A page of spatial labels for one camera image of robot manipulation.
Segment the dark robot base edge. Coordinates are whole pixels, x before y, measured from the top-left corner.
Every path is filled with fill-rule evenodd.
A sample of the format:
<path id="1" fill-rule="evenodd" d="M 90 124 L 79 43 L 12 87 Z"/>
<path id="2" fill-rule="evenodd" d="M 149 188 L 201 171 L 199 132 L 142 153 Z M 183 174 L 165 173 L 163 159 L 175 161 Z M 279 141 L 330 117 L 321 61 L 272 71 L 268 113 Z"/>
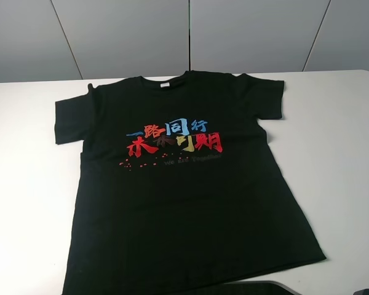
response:
<path id="1" fill-rule="evenodd" d="M 183 294 L 369 294 L 369 271 L 304 273 L 290 283 L 275 279 L 233 281 Z"/>

